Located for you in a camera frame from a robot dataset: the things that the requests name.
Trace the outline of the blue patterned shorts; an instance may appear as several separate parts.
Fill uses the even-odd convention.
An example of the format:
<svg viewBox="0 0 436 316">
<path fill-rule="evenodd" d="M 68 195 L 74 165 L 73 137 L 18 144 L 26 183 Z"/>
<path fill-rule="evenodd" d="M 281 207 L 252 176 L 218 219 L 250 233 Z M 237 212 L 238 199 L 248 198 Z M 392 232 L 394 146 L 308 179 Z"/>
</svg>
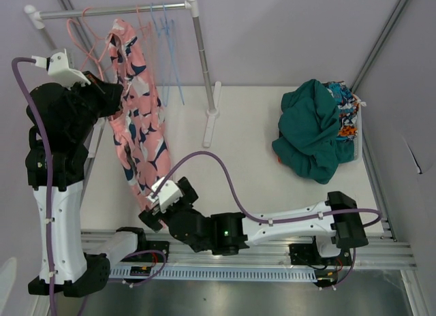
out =
<svg viewBox="0 0 436 316">
<path fill-rule="evenodd" d="M 338 141 L 353 141 L 358 135 L 358 112 L 360 100 L 347 87 L 344 81 L 324 82 L 323 85 L 336 101 L 339 110 L 340 129 Z"/>
</svg>

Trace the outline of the blue wire hanger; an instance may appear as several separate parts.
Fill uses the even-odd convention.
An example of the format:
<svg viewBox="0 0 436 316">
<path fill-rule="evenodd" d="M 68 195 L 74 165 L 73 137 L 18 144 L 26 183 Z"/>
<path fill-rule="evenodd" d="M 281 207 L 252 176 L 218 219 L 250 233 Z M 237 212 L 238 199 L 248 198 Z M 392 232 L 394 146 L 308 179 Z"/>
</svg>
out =
<svg viewBox="0 0 436 316">
<path fill-rule="evenodd" d="M 157 71 L 158 80 L 161 84 L 161 100 L 162 104 L 167 107 L 170 94 L 170 80 L 172 79 L 170 62 L 167 57 L 167 26 L 165 26 L 162 18 L 157 19 L 155 17 L 153 4 L 151 4 L 151 18 L 157 36 Z"/>
<path fill-rule="evenodd" d="M 178 70 L 177 60 L 176 60 L 176 26 L 175 21 L 172 18 L 168 17 L 167 9 L 163 9 L 163 15 L 164 15 L 164 30 L 166 31 L 166 39 L 167 39 L 167 45 L 170 53 L 170 63 L 172 71 L 171 74 L 174 74 L 176 86 L 179 92 L 179 97 L 181 100 L 182 105 L 185 105 L 185 98 L 183 95 L 183 90 L 181 86 L 180 81 L 180 74 Z"/>
</svg>

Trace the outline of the teal shorts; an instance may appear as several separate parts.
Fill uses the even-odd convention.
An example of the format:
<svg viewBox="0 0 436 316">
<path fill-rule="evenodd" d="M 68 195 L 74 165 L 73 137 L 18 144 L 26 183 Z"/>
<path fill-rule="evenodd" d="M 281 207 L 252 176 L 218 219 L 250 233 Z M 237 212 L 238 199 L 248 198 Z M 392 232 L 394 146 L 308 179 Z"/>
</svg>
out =
<svg viewBox="0 0 436 316">
<path fill-rule="evenodd" d="M 338 141 L 339 129 L 336 101 L 319 80 L 308 80 L 283 95 L 272 149 L 296 175 L 325 185 L 354 160 L 354 141 Z"/>
</svg>

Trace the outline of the pink patterned shorts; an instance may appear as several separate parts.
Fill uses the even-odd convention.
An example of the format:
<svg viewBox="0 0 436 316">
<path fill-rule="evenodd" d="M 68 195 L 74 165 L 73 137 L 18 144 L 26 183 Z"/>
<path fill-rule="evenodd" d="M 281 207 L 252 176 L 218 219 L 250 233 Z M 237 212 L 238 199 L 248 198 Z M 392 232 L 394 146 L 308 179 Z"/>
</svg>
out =
<svg viewBox="0 0 436 316">
<path fill-rule="evenodd" d="M 116 83 L 123 86 L 121 109 L 108 117 L 116 154 L 141 210 L 150 208 L 152 186 L 170 171 L 164 109 L 136 30 L 116 19 L 108 35 Z"/>
</svg>

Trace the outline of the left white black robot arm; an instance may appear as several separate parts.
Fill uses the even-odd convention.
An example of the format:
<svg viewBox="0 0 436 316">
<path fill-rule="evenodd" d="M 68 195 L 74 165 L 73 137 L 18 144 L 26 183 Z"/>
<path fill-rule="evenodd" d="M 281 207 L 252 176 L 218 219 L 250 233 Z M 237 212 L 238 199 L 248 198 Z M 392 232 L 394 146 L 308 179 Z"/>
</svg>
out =
<svg viewBox="0 0 436 316">
<path fill-rule="evenodd" d="M 138 227 L 121 227 L 98 248 L 83 251 L 80 207 L 89 154 L 84 141 L 98 119 L 119 109 L 123 87 L 89 71 L 82 75 L 86 84 L 49 82 L 30 92 L 26 113 L 33 126 L 25 165 L 44 244 L 40 274 L 28 284 L 33 295 L 88 296 L 106 286 L 111 269 L 127 256 L 139 262 L 148 253 L 144 230 Z"/>
</svg>

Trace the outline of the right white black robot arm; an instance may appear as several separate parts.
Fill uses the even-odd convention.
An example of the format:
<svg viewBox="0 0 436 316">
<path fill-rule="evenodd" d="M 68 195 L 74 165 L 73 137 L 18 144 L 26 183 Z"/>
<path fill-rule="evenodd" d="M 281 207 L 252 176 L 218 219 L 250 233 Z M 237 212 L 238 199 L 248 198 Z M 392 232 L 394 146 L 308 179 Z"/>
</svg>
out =
<svg viewBox="0 0 436 316">
<path fill-rule="evenodd" d="M 311 247 L 312 258 L 326 264 L 342 250 L 369 243 L 356 202 L 340 191 L 299 210 L 248 217 L 243 212 L 204 216 L 193 206 L 198 194 L 185 177 L 159 180 L 153 188 L 159 193 L 147 196 L 151 207 L 139 214 L 140 220 L 154 232 L 168 228 L 171 237 L 196 253 L 231 256 L 261 243 L 311 236 L 319 241 Z"/>
</svg>

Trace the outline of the pink wire hanger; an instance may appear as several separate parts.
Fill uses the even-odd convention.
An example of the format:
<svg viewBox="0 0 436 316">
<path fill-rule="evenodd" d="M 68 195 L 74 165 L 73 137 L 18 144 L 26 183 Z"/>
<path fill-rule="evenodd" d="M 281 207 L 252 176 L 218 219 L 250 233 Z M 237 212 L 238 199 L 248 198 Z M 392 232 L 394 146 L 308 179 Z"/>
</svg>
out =
<svg viewBox="0 0 436 316">
<path fill-rule="evenodd" d="M 138 30 L 145 48 L 146 57 L 150 60 L 156 59 L 158 55 L 157 33 L 153 21 L 144 22 L 141 17 L 139 6 L 136 6 L 136 17 L 138 21 Z"/>
<path fill-rule="evenodd" d="M 68 18 L 66 29 L 72 44 L 84 55 L 80 70 L 92 65 L 98 77 L 103 81 L 107 81 L 110 80 L 108 75 L 110 66 L 107 66 L 105 62 L 108 43 L 106 38 L 98 35 L 87 21 L 89 12 L 92 10 L 92 7 L 86 7 L 78 17 Z"/>
</svg>

